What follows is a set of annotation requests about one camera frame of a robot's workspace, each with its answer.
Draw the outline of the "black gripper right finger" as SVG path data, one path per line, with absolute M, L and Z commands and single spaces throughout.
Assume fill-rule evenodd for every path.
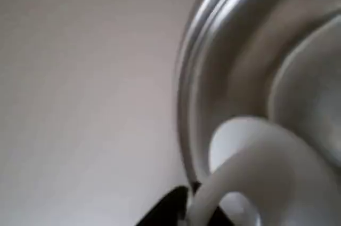
M 197 190 L 200 188 L 201 183 L 198 181 L 191 182 L 192 192 L 195 195 Z M 212 217 L 208 222 L 208 226 L 234 226 L 233 222 L 229 217 L 223 212 L 223 210 L 218 206 Z

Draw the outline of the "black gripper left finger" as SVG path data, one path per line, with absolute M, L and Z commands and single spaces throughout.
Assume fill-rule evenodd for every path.
M 179 225 L 183 222 L 189 189 L 178 186 L 165 194 L 136 225 Z

